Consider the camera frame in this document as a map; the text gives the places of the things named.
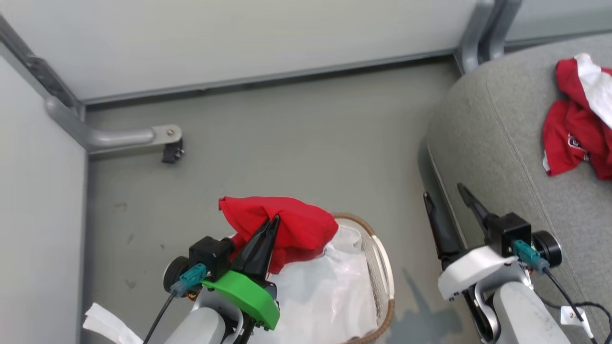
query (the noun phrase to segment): gray chair seat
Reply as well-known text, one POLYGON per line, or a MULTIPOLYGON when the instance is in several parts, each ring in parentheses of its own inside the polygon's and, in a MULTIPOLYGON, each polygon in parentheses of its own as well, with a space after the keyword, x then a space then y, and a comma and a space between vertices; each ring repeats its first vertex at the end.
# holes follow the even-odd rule
MULTIPOLYGON (((563 96, 555 64, 582 52, 612 67, 612 35, 523 50, 465 75, 439 108, 427 143, 470 247, 482 245, 483 234, 461 201, 459 182, 490 211, 515 212, 534 231, 552 233, 564 251, 553 272, 574 301, 612 310, 612 182, 597 179, 588 163, 552 178, 542 166, 542 125, 550 105, 563 96)), ((543 297, 564 304, 550 281, 535 278, 535 286, 543 297)), ((599 311, 588 315, 603 342, 610 331, 607 317, 599 311)), ((572 343, 590 343, 580 328, 564 330, 572 343)))

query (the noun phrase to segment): white plastic bag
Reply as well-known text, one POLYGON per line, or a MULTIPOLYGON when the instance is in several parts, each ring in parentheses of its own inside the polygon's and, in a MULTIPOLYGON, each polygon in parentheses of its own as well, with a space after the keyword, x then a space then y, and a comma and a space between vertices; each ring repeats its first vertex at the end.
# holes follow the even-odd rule
POLYGON ((375 330, 376 305, 361 235, 340 225, 313 260, 287 264, 268 280, 278 287, 280 319, 249 344, 338 344, 375 330))

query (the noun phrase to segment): white paper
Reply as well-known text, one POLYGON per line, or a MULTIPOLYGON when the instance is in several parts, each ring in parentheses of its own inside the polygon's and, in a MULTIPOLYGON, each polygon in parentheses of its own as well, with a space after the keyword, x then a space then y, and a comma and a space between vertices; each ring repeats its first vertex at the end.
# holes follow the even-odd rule
POLYGON ((591 327, 589 326, 589 320, 586 318, 586 313, 580 307, 576 307, 576 309, 580 312, 580 316, 584 322, 578 320, 576 313, 570 306, 561 307, 561 324, 562 325, 570 325, 570 326, 581 326, 589 338, 593 338, 593 333, 591 332, 591 327))

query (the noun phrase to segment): teal connector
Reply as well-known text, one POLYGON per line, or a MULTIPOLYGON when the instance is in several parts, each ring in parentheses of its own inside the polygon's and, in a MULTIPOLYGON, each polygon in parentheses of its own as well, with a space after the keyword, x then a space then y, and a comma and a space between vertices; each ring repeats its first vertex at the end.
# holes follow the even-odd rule
POLYGON ((206 278, 206 266, 196 264, 179 277, 179 281, 170 286, 171 291, 176 292, 177 297, 182 297, 189 288, 202 283, 206 278))
POLYGON ((518 260, 524 262, 540 274, 544 273, 545 268, 550 267, 550 263, 546 259, 542 258, 540 254, 530 245, 527 245, 525 241, 515 241, 512 244, 512 248, 514 254, 518 257, 518 260))

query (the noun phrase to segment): laundry basket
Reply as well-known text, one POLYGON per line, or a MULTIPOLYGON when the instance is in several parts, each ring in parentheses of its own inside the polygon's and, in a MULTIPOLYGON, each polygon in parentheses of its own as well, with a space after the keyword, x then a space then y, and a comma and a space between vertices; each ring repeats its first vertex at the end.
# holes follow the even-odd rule
POLYGON ((334 214, 339 225, 359 231, 362 237, 361 250, 365 253, 370 273, 370 283, 376 303, 376 323, 378 328, 361 338, 354 338, 344 344, 366 344, 374 342, 391 325, 395 310, 395 287, 389 257, 382 242, 370 225, 358 216, 349 213, 334 214))

